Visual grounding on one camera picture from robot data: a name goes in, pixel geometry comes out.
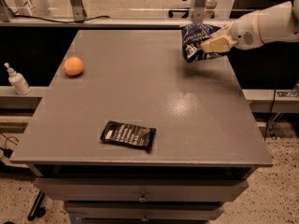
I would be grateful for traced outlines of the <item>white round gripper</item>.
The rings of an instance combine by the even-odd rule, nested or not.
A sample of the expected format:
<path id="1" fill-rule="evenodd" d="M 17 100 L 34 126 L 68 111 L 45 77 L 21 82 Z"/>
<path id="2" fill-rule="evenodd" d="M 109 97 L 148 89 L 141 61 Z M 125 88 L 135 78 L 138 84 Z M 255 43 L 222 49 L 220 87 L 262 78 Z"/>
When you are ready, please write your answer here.
<path id="1" fill-rule="evenodd" d="M 263 45 L 259 33 L 259 14 L 249 13 L 231 24 L 224 25 L 203 42 L 203 52 L 228 52 L 233 46 L 237 49 L 257 49 Z"/>

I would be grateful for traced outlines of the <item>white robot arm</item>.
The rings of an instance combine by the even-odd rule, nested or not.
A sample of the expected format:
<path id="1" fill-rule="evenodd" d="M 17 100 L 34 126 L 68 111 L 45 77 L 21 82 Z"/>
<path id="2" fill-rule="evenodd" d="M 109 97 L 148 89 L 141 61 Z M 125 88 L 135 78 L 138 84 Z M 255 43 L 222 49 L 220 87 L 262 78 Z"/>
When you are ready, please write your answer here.
<path id="1" fill-rule="evenodd" d="M 203 52 L 228 52 L 232 47 L 257 49 L 272 42 L 299 41 L 298 0 L 243 15 L 200 44 Z"/>

